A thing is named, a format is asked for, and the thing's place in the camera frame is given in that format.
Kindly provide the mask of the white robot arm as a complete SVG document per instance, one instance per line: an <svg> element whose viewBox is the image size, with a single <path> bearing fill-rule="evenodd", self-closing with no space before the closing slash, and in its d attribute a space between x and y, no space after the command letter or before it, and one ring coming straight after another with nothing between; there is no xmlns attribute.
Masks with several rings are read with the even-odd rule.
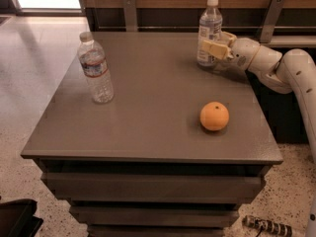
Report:
<svg viewBox="0 0 316 237"><path fill-rule="evenodd" d="M227 32L222 32L217 40L202 40L199 47L222 66L248 70L275 92L293 92L316 162L316 67L306 51L295 48L282 54L255 40L237 38Z"/></svg>

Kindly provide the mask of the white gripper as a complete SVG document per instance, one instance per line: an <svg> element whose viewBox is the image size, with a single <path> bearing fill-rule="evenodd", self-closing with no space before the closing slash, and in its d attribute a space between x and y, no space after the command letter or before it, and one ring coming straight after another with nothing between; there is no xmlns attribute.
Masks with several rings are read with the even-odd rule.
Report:
<svg viewBox="0 0 316 237"><path fill-rule="evenodd" d="M233 57L229 64L241 70L248 69L259 48L260 44L257 41L247 38L237 39L235 35L228 32L220 33L219 43L204 40L201 45L203 51L219 60Z"/></svg>

